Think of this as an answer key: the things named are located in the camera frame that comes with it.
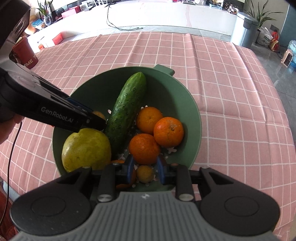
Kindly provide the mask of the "person's left hand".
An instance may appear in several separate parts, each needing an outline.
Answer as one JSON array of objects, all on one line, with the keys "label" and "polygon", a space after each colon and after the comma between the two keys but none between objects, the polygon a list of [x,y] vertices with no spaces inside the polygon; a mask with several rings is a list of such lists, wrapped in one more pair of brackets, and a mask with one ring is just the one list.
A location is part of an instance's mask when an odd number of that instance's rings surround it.
[{"label": "person's left hand", "polygon": [[10,120],[0,124],[0,144],[2,144],[9,137],[16,124],[21,123],[23,116],[15,114]]}]

